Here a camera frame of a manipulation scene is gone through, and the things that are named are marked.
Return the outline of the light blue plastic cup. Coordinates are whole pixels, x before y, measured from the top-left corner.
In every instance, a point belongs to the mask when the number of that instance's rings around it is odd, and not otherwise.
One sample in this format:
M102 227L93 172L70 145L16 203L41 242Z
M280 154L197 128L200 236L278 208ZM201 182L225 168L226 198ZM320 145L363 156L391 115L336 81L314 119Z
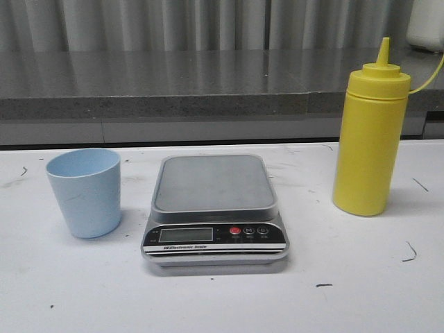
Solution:
M104 148L63 153L46 174L70 233L91 239L112 232L121 221L121 158Z

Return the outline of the yellow squeeze bottle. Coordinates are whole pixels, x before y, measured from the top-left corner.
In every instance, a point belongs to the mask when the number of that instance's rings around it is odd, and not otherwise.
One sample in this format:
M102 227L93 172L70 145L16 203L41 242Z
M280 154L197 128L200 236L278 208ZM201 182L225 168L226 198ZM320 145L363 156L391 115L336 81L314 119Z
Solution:
M443 67L419 87L390 63L385 37L377 58L350 73L345 93L332 202L357 216L381 214L387 205L409 96L425 89Z

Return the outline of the silver electronic kitchen scale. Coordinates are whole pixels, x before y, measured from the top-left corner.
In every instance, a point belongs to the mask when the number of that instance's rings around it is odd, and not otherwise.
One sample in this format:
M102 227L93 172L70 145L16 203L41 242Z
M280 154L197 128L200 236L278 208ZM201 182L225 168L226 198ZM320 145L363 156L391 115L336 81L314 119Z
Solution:
M261 157L164 159L141 243L158 275L277 273L290 242Z

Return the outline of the grey stone counter ledge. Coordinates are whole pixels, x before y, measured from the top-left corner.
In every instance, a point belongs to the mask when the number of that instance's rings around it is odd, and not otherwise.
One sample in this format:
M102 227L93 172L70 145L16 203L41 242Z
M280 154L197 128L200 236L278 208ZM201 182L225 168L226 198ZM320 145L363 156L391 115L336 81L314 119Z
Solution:
M1 54L1 147L334 142L376 48Z

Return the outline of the grey pleated curtain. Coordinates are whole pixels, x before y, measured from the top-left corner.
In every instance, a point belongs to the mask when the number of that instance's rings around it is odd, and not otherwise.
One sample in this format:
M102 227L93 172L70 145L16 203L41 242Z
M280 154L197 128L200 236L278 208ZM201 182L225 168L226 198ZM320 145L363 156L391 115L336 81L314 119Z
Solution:
M2 51L404 46L411 1L2 1Z

